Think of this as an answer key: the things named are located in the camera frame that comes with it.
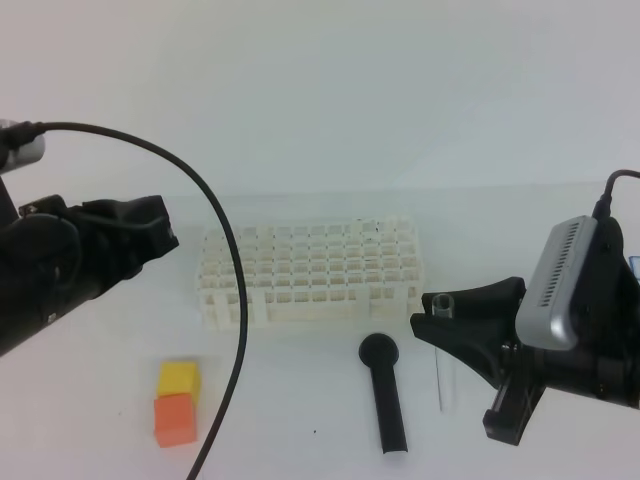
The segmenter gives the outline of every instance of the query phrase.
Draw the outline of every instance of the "yellow block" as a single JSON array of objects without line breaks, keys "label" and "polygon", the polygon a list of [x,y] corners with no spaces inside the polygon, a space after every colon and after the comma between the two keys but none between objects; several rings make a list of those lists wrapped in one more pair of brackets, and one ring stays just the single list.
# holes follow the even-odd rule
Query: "yellow block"
[{"label": "yellow block", "polygon": [[191,394],[194,405],[200,396],[200,372],[196,362],[164,362],[158,379],[158,397]]}]

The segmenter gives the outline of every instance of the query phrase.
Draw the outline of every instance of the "black cable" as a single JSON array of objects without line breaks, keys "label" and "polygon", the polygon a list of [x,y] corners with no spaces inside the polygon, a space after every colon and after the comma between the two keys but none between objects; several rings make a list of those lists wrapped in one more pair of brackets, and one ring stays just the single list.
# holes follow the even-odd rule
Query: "black cable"
[{"label": "black cable", "polygon": [[180,160],[178,157],[173,155],[172,153],[164,150],[163,148],[154,145],[151,142],[147,142],[146,140],[142,140],[141,138],[135,137],[133,135],[129,135],[127,133],[119,132],[118,130],[112,130],[110,128],[98,127],[95,125],[87,125],[84,123],[71,123],[71,122],[52,122],[52,123],[22,123],[18,125],[14,125],[13,127],[9,127],[13,129],[14,132],[17,133],[18,137],[21,137],[20,142],[29,143],[36,136],[42,135],[45,132],[51,132],[55,130],[67,130],[72,132],[85,132],[91,133],[94,135],[101,135],[103,137],[115,138],[116,140],[121,140],[123,142],[130,143],[132,145],[136,145],[137,147],[143,148],[149,152],[155,153],[156,155],[164,158],[168,162],[174,164],[180,170],[187,174],[187,176],[194,181],[194,183],[202,190],[204,196],[207,197],[209,203],[213,207],[220,220],[220,224],[222,225],[222,230],[227,237],[227,243],[229,244],[229,250],[231,251],[231,259],[233,261],[233,267],[236,273],[236,280],[238,282],[238,293],[240,300],[240,335],[238,338],[238,350],[236,353],[236,359],[233,364],[233,369],[231,370],[231,376],[229,377],[229,383],[227,384],[227,388],[222,397],[222,402],[220,403],[220,407],[218,409],[218,413],[216,414],[216,418],[213,420],[213,425],[211,425],[211,429],[207,434],[207,438],[205,438],[204,443],[202,444],[202,448],[200,449],[200,453],[193,463],[191,467],[191,471],[187,476],[187,480],[196,480],[198,474],[200,473],[200,469],[204,464],[207,455],[209,454],[209,450],[211,450],[211,446],[213,445],[213,441],[216,439],[216,435],[218,434],[218,430],[220,430],[220,425],[222,425],[222,420],[224,419],[225,413],[229,408],[229,403],[231,402],[231,397],[233,396],[233,391],[238,383],[238,377],[240,376],[240,370],[242,369],[242,362],[244,360],[244,353],[247,347],[247,331],[248,331],[248,303],[247,303],[247,288],[244,282],[244,275],[242,272],[242,264],[240,262],[240,252],[238,252],[238,245],[236,243],[235,237],[233,236],[233,230],[231,225],[229,224],[229,220],[227,219],[220,202],[213,194],[207,183],[198,175],[193,168],[187,165],[184,161]]},{"label": "black cable", "polygon": [[640,172],[635,170],[616,170],[607,179],[604,193],[596,203],[591,216],[596,220],[603,220],[611,215],[611,202],[613,201],[613,185],[620,177],[640,178]]},{"label": "black cable", "polygon": [[603,195],[611,197],[611,194],[613,193],[613,184],[616,183],[616,180],[620,177],[640,178],[640,172],[636,172],[635,170],[617,170],[613,172],[607,179]]}]

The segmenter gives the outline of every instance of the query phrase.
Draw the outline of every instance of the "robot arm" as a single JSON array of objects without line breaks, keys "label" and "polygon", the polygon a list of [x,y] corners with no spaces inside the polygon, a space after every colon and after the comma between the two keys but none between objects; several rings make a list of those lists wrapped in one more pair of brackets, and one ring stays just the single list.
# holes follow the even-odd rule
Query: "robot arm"
[{"label": "robot arm", "polygon": [[[13,122],[0,121],[0,127]],[[0,173],[38,161],[44,139],[0,148]],[[176,248],[162,198],[20,207],[0,178],[0,355]]]}]

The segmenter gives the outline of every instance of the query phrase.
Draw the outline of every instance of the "black tool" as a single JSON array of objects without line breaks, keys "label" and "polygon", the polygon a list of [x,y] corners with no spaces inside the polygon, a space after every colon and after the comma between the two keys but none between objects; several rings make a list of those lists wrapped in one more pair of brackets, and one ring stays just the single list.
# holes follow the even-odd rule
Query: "black tool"
[{"label": "black tool", "polygon": [[399,356],[398,347],[387,335],[374,333],[362,341],[358,354],[362,363],[371,369],[382,452],[407,452],[396,376],[393,373]]}]

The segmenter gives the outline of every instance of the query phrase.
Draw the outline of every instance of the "clear test tube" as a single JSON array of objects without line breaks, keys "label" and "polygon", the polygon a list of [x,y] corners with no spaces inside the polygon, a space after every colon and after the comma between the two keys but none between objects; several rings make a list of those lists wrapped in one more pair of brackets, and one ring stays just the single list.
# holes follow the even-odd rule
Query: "clear test tube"
[{"label": "clear test tube", "polygon": [[[440,293],[431,300],[431,314],[434,317],[454,318],[455,302],[448,293]],[[438,404],[440,412],[446,413],[455,407],[456,370],[455,359],[439,348],[434,350],[436,379],[438,382]]]}]

